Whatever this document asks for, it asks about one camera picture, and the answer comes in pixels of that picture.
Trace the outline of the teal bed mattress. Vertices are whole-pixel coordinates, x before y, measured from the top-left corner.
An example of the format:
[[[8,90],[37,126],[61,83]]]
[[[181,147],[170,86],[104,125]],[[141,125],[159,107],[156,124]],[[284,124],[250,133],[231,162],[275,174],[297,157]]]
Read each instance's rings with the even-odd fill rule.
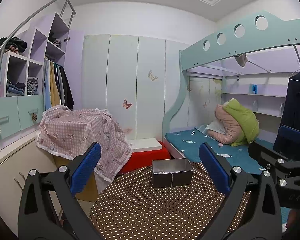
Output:
[[[176,170],[159,172],[165,180],[163,186],[166,187],[181,184],[181,180],[177,179],[175,174],[185,173],[185,166],[188,162],[203,163],[207,170],[218,173],[220,171],[216,167],[217,157],[224,160],[226,166],[239,166],[251,174],[259,174],[270,169],[270,165],[266,164],[261,167],[257,161],[249,157],[248,145],[243,144],[235,147],[223,145],[198,129],[167,133],[164,144],[166,147],[172,147],[171,152],[175,156],[178,155],[185,159]]]

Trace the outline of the white flat box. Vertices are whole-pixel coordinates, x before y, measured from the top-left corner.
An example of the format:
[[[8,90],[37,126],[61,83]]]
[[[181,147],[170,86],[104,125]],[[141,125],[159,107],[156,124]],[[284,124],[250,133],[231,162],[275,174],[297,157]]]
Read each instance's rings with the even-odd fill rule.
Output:
[[[128,143],[133,153],[162,149],[162,144],[156,138],[129,140]]]

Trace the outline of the folded jeans stack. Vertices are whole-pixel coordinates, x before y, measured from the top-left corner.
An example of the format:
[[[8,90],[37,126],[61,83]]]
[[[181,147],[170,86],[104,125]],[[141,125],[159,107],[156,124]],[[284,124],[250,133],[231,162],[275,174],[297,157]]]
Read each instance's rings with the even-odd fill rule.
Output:
[[[22,82],[14,84],[11,81],[7,81],[6,94],[7,96],[24,96],[25,84]]]

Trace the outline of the pinecone drawer ornament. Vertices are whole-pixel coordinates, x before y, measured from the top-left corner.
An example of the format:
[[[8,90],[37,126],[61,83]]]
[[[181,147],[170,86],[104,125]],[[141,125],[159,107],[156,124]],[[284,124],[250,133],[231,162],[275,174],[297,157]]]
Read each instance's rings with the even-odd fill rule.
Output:
[[[37,114],[36,113],[32,113],[31,118],[32,118],[33,122],[36,122],[37,121]]]

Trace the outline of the lilac wardrobe shelf unit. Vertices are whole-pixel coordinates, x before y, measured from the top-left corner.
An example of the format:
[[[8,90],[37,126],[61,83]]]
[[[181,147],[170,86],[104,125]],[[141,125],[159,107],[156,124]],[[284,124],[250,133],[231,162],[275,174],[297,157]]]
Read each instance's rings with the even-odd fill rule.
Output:
[[[84,33],[72,30],[57,12],[30,22],[29,29],[18,38],[27,43],[23,53],[3,55],[0,65],[0,97],[6,96],[7,78],[27,84],[30,76],[43,80],[44,59],[64,67],[74,100],[74,109],[82,108],[81,70]]]

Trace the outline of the pink butterfly wall sticker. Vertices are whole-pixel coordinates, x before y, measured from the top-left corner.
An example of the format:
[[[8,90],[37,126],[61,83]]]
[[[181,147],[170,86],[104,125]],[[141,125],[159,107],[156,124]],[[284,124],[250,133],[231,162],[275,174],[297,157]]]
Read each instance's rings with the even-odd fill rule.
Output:
[[[129,103],[128,101],[127,101],[127,99],[124,99],[124,101],[123,101],[123,104],[122,104],[122,107],[124,107],[125,109],[130,109],[130,107],[132,107],[132,103]]]

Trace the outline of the grey metal handrail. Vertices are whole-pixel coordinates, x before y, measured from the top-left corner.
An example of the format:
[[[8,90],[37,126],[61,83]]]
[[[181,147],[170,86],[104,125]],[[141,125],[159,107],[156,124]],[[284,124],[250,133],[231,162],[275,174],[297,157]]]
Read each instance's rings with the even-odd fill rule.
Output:
[[[10,33],[10,35],[4,40],[4,42],[2,42],[2,44],[0,45],[0,65],[1,65],[1,62],[2,62],[2,58],[3,58],[3,54],[4,54],[4,49],[5,49],[5,46],[6,44],[11,40],[11,38],[14,37],[14,35],[24,26],[26,25],[28,22],[30,22],[34,17],[36,17],[39,13],[41,13],[43,10],[45,10],[47,7],[49,7],[50,5],[56,3],[57,1],[59,0],[51,0],[49,3],[46,3],[44,6],[42,6],[41,8],[39,8],[38,10],[36,10],[34,13],[32,13],[28,18],[26,18],[23,22],[21,22],[21,24],[19,24],[15,29],[14,31],[12,31]],[[74,16],[77,14],[75,9],[74,9],[74,6],[72,5],[72,3],[70,2],[70,0],[65,0],[64,2],[64,5],[62,7],[62,10],[61,10],[61,13],[60,13],[60,16],[63,16],[64,14],[64,11],[65,11],[65,8],[66,6],[69,6],[72,13],[71,13],[71,16],[69,18],[69,23],[68,23],[68,27],[71,26],[71,23],[72,23],[72,19],[74,18]]]

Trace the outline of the brown polka dot tablecloth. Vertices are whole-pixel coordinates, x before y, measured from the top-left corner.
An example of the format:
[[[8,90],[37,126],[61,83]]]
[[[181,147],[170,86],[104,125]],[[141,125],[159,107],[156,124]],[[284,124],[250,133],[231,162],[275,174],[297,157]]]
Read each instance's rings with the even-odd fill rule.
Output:
[[[196,239],[220,207],[202,163],[192,162],[190,185],[153,188],[151,166],[115,179],[90,210],[104,239]]]

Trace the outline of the small blue box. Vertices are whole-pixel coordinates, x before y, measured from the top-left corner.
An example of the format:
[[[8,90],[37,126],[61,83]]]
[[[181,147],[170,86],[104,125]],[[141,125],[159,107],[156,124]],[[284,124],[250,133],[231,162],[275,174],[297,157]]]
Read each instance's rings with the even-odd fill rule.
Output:
[[[258,93],[258,86],[257,86],[257,84],[252,84],[251,85],[251,93],[252,94],[257,94]]]

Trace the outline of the silver metal tin box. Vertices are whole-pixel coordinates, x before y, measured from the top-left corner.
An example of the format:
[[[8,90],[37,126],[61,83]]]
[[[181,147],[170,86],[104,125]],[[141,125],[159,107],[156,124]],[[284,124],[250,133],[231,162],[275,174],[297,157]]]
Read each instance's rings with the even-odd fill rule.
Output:
[[[152,161],[152,186],[154,188],[190,185],[192,176],[192,165],[185,158]]]

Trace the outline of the white wardrobe doors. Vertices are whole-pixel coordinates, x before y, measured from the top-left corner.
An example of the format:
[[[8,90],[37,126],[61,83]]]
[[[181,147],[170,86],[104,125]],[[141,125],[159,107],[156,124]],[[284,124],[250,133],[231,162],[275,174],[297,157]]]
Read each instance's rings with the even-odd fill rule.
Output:
[[[82,107],[107,109],[126,137],[162,139],[162,120],[179,92],[184,43],[143,36],[87,35],[82,54]],[[149,70],[158,77],[151,81]],[[122,107],[124,99],[132,103]]]

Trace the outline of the beige butterfly wall sticker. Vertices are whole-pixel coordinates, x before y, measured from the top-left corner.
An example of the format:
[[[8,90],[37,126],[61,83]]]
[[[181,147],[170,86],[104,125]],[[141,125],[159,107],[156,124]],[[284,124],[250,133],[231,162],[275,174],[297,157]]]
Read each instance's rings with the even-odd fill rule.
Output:
[[[155,76],[154,74],[153,74],[153,72],[152,72],[152,70],[150,69],[149,70],[149,72],[148,72],[148,78],[151,80],[151,81],[155,81],[155,80],[157,80],[158,79],[158,77],[157,76]]]

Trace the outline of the green quilt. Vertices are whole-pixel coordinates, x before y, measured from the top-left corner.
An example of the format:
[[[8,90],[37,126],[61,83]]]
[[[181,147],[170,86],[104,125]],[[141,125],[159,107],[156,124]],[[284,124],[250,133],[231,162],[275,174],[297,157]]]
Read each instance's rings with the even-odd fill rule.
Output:
[[[241,128],[238,138],[230,145],[236,147],[254,142],[260,130],[259,122],[253,111],[241,105],[234,98],[224,103],[223,109],[238,122]]]

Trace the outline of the pink padded jacket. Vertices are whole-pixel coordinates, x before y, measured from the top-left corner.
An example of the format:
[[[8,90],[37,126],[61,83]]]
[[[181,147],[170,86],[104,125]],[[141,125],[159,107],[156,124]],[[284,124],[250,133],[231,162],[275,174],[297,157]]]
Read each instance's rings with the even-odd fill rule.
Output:
[[[225,132],[217,132],[215,128],[207,128],[207,135],[218,142],[236,147],[247,143],[240,124],[223,109],[223,105],[215,108],[215,121],[223,125]]]

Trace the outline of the teal drawer cabinet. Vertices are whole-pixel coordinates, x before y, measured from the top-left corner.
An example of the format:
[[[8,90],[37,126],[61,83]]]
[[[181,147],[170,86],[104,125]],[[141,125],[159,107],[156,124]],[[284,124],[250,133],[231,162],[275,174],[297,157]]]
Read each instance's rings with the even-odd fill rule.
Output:
[[[39,124],[43,111],[44,100],[42,95],[0,98],[0,141]],[[36,122],[32,121],[32,113],[37,114]]]

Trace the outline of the hanging clothes row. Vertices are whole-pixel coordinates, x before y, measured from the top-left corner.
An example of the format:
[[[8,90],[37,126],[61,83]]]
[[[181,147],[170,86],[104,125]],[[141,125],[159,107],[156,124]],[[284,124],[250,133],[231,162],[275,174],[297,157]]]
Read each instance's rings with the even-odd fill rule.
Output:
[[[45,110],[57,105],[73,110],[74,99],[65,70],[47,58],[44,60],[43,98]]]

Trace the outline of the red storage ottoman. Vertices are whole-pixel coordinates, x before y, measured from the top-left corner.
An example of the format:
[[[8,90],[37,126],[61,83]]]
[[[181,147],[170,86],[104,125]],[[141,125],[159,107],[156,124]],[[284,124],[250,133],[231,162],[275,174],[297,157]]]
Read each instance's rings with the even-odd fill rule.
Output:
[[[118,175],[126,174],[138,168],[151,166],[153,160],[171,159],[171,155],[165,148],[163,142],[159,141],[159,143],[162,149],[132,153],[129,161],[121,168]]]

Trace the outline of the cardboard box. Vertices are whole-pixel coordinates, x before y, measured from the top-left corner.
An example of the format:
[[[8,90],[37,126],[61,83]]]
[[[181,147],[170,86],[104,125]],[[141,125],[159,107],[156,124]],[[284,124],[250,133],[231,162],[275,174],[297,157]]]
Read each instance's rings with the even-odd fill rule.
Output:
[[[84,164],[87,164],[87,162],[84,161],[80,164],[78,169],[72,174],[70,191],[79,200],[95,202],[98,198],[95,173],[91,172],[88,177],[89,170],[83,167]]]

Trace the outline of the pink checkered cloth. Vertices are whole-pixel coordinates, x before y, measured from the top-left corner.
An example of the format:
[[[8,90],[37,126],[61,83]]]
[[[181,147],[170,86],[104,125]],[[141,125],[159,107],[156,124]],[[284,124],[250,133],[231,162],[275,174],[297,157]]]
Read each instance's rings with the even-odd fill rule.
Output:
[[[39,128],[36,146],[64,159],[73,160],[83,155],[93,142],[98,143],[101,157],[94,172],[110,183],[133,152],[123,129],[106,109],[71,111],[57,105],[43,113]]]

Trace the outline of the teal bunk bed frame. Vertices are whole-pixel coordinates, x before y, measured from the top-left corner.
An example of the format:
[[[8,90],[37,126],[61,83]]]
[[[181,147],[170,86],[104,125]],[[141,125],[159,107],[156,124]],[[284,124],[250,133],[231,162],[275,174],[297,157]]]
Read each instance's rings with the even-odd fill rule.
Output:
[[[162,135],[170,131],[173,117],[181,109],[187,90],[187,70],[239,54],[300,45],[300,18],[284,21],[262,11],[219,30],[179,51],[179,93],[162,120]]]

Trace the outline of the dark navy hanging garment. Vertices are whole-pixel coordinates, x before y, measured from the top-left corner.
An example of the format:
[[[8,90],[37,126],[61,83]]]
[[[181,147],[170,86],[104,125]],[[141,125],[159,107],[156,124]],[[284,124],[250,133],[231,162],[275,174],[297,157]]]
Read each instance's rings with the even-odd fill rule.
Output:
[[[280,126],[300,131],[300,71],[289,78]],[[292,138],[278,134],[273,149],[288,159],[300,160],[300,142],[294,142]]]

